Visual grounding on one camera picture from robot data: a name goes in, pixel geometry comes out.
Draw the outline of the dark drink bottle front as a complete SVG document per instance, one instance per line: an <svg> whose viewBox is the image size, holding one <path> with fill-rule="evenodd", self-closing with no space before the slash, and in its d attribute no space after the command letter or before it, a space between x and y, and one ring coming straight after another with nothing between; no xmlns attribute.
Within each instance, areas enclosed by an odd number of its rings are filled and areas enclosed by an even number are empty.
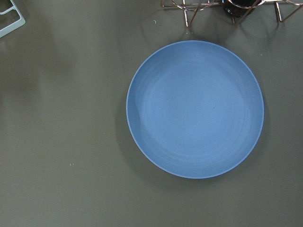
<svg viewBox="0 0 303 227"><path fill-rule="evenodd" d="M242 17L255 0L224 0L223 10L232 17Z"/></svg>

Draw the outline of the blue round plate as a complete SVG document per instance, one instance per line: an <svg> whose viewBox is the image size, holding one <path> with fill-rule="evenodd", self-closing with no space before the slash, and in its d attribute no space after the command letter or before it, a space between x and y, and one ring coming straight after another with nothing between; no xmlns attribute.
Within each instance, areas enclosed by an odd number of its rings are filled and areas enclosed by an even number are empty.
<svg viewBox="0 0 303 227"><path fill-rule="evenodd" d="M136 71L126 98L130 133L157 167L205 179L242 163L263 128L260 86L228 49L187 40L164 46Z"/></svg>

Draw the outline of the white cup rack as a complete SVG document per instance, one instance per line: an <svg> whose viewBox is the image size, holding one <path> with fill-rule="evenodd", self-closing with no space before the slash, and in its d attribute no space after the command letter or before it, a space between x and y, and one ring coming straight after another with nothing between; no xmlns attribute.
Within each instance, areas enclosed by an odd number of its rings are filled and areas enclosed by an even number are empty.
<svg viewBox="0 0 303 227"><path fill-rule="evenodd" d="M0 37L13 32L26 23L13 0L0 1Z"/></svg>

